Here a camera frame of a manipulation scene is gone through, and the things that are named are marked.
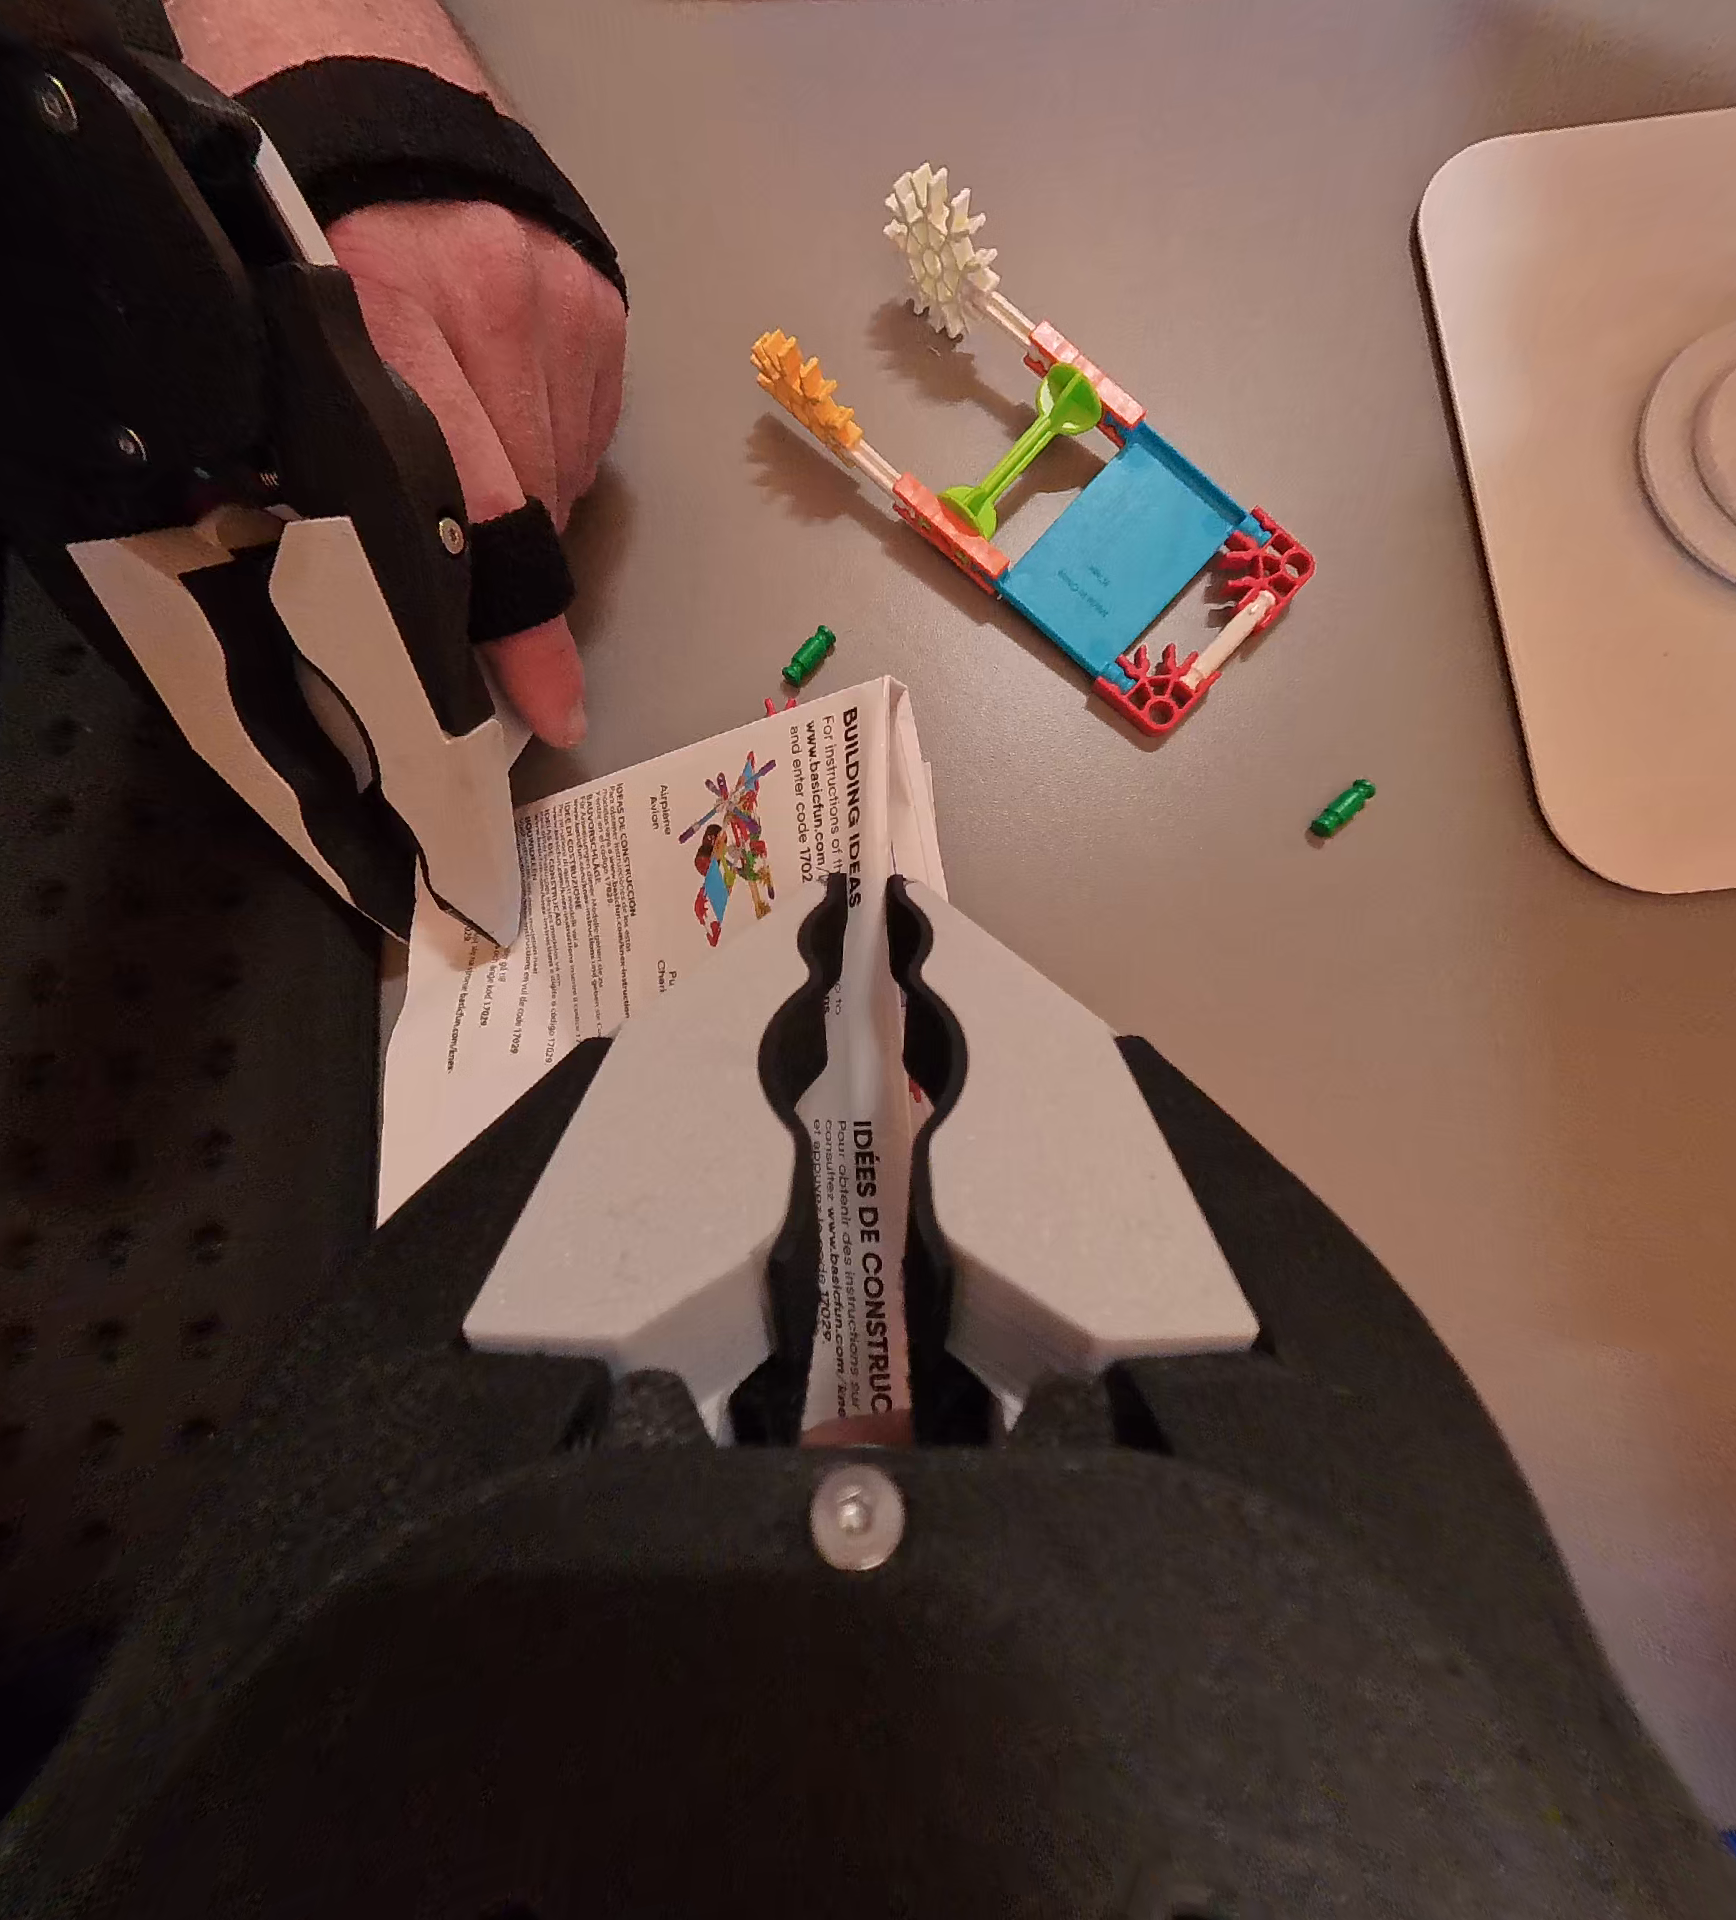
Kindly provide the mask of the person's left forearm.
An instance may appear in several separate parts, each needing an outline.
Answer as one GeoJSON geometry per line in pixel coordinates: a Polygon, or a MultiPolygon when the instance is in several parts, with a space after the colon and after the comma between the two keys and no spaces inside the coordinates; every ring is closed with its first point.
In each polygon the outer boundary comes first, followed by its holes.
{"type": "Polygon", "coordinates": [[[416,66],[507,110],[441,3],[166,3],[181,58],[223,94],[326,58],[416,66]]]}

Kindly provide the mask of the person's left hand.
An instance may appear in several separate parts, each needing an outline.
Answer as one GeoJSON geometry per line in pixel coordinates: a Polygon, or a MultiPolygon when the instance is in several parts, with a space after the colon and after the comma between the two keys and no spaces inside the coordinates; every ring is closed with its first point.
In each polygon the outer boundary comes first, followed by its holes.
{"type": "Polygon", "coordinates": [[[563,532],[621,409],[615,287],[497,204],[374,204],[326,234],[380,361],[441,429],[470,518],[535,501],[563,532]]]}

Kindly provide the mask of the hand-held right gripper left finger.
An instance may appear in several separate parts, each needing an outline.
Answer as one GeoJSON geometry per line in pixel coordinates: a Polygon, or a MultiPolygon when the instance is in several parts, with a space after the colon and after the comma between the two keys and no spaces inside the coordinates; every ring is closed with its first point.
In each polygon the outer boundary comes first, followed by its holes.
{"type": "Polygon", "coordinates": [[[466,1321],[470,1346],[685,1383],[747,1444],[803,1434],[821,1236],[799,1100],[827,1066],[850,887],[810,882],[629,1017],[466,1321]]]}

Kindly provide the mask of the black perforated panel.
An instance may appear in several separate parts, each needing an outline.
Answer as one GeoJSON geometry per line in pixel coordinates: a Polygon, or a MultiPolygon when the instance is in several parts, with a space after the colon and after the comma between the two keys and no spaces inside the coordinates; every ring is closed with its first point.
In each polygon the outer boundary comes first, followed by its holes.
{"type": "Polygon", "coordinates": [[[0,1819],[369,1233],[377,933],[11,566],[0,1819]]]}

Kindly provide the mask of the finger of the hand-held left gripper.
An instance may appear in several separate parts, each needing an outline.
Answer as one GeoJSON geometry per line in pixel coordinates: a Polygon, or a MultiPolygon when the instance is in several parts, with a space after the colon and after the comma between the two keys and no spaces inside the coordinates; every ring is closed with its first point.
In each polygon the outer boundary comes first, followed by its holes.
{"type": "Polygon", "coordinates": [[[388,936],[416,919],[416,850],[362,729],[271,598],[280,525],[77,540],[67,556],[185,744],[305,868],[388,936]]]}
{"type": "Polygon", "coordinates": [[[334,738],[348,757],[366,757],[384,802],[410,831],[428,895],[507,949],[522,923],[511,792],[525,736],[519,715],[470,655],[470,688],[488,712],[463,732],[443,726],[348,518],[282,526],[269,598],[298,657],[326,684],[307,699],[316,718],[329,724],[334,703],[351,715],[334,738]]]}

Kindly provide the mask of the instruction leaflet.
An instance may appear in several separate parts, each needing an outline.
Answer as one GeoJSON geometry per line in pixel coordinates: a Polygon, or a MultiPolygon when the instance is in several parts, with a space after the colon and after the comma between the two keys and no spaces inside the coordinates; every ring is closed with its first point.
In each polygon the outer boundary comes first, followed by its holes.
{"type": "Polygon", "coordinates": [[[903,1068],[886,889],[944,879],[932,770],[893,679],[527,802],[523,890],[495,949],[437,904],[416,912],[381,1081],[375,1220],[385,1222],[575,1044],[659,997],[733,987],[751,928],[842,872],[850,907],[826,999],[827,1062],[795,1104],[812,1146],[815,1329],[810,1438],[908,1438],[903,1236],[923,1120],[903,1068]]]}

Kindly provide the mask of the colourful toy construction model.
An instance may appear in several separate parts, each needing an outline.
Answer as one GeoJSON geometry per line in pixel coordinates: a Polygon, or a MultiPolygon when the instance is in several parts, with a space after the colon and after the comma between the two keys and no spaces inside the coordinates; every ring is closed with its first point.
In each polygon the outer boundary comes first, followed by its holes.
{"type": "Polygon", "coordinates": [[[944,167],[899,172],[882,237],[899,254],[910,309],[949,340],[1003,332],[1033,375],[1023,433],[971,486],[929,489],[884,459],[838,383],[798,339],[753,340],[760,390],[842,468],[878,489],[918,539],[1023,617],[1150,741],[1200,708],[1230,661],[1267,634],[1314,578],[1306,544],[1243,508],[1160,435],[1141,402],[1045,319],[999,287],[986,217],[944,167]],[[999,504],[1057,441],[1100,435],[1109,459],[1017,556],[998,544],[999,504]]]}

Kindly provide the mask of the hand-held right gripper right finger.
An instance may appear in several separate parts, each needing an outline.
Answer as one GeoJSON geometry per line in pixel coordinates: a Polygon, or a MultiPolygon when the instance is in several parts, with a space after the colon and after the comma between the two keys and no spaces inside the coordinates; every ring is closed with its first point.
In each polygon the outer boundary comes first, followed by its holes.
{"type": "Polygon", "coordinates": [[[913,1428],[1012,1424],[1043,1381],[1243,1353],[1259,1322],[1116,1033],[944,896],[886,887],[913,1141],[913,1428]]]}

